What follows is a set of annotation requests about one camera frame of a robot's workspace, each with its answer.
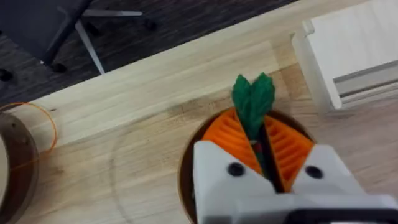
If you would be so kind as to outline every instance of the wooden table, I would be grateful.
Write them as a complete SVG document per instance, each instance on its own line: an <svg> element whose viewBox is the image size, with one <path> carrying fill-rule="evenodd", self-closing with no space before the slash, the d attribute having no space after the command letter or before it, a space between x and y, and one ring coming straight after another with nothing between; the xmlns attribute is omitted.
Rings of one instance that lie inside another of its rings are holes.
<svg viewBox="0 0 398 224"><path fill-rule="evenodd" d="M231 106L239 73L269 73L276 108L335 147L368 192L398 195L397 100L319 117L290 43L303 19L359 2L300 0L35 100L60 136L19 223L188 223L177 194L180 155L202 121ZM38 148L50 145L44 115L12 112Z"/></svg>

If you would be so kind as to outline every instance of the gray carpet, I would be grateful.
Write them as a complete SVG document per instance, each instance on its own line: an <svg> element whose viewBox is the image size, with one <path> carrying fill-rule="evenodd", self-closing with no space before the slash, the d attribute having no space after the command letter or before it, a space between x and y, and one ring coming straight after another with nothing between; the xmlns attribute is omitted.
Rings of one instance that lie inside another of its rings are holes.
<svg viewBox="0 0 398 224"><path fill-rule="evenodd" d="M105 70L154 55L296 0L95 0L90 8L140 10L158 23L145 30L142 19L85 19L103 35L91 37ZM0 36L0 68L15 74L11 83L0 83L0 105L31 101L98 74L94 63L74 32L60 49L55 63L68 67L53 73L5 35Z"/></svg>

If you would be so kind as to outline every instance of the orange wire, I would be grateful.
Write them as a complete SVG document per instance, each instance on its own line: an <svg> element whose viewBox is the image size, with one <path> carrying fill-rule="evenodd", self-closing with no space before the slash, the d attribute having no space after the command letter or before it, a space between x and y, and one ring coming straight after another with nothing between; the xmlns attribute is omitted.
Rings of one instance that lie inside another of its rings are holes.
<svg viewBox="0 0 398 224"><path fill-rule="evenodd" d="M21 165L18 165L18 166L16 166L16 167L13 167L13 168L11 169L11 171L15 171L15 170L20 169L20 168L22 168L22 167L24 167L24 166L27 166L27 165L29 165L29 164L31 164L31 163L35 163L35 162L39 161L40 159L42 159L43 157L48 156L48 155L54 150L55 145L57 144L57 141L58 141L57 127L55 126L55 122L54 122L54 120L51 118L51 115L50 115L49 112L47 112L45 109L43 109L43 108L40 107L40 106L37 106L37 105L35 105L35 104L33 104L33 103L26 103L26 102L9 103L9 104L7 104L7 105L1 106L1 107L0 107L0 111L3 110L4 108L7 108L7 107L10 107L10 106L13 106L13 105L29 105L29 106L33 106L33 107L39 109L41 112L43 112L43 113L48 117L48 119L49 119L50 122L51 122L52 128L53 128L53 130L54 130L54 139L53 139L53 141L52 141L52 144L51 144L51 146L50 146L50 149L44 151L45 154L40 154L37 158L32 159L31 161L26 162L25 164L21 164Z"/></svg>

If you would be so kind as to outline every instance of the green leaf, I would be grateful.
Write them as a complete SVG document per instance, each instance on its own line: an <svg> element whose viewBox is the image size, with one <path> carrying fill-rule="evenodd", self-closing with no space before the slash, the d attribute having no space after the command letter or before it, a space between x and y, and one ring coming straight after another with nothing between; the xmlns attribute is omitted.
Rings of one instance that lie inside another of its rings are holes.
<svg viewBox="0 0 398 224"><path fill-rule="evenodd" d="M264 115L272 108L275 100L275 87L272 78L261 73L252 85L242 75L238 75L232 90L232 99L249 140L257 138L264 124Z"/></svg>

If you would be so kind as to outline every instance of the round wooden bowl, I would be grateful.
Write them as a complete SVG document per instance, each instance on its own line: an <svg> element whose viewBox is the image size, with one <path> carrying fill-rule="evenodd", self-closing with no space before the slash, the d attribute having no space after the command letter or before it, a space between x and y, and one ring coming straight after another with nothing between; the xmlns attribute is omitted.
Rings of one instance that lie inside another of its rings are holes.
<svg viewBox="0 0 398 224"><path fill-rule="evenodd" d="M4 189L0 198L0 223L11 224L18 221L30 204L39 173L37 163L12 168L37 158L38 152L27 128L12 115L0 113L0 137L0 155L7 157L7 166L2 166L7 175L0 175L0 189Z"/></svg>
<svg viewBox="0 0 398 224"><path fill-rule="evenodd" d="M195 200L193 198L193 145L195 142L202 139L210 124L223 112L224 111L221 111L220 113L215 114L207 119L195 131L195 133L190 138L187 146L185 147L185 150L180 159L180 165L178 167L178 194L180 196L182 207L184 208L188 219L191 223L194 224L197 223L197 214L195 209ZM307 138L314 141L310 133L293 117L277 110L272 110L267 115L289 125L290 127L302 133Z"/></svg>

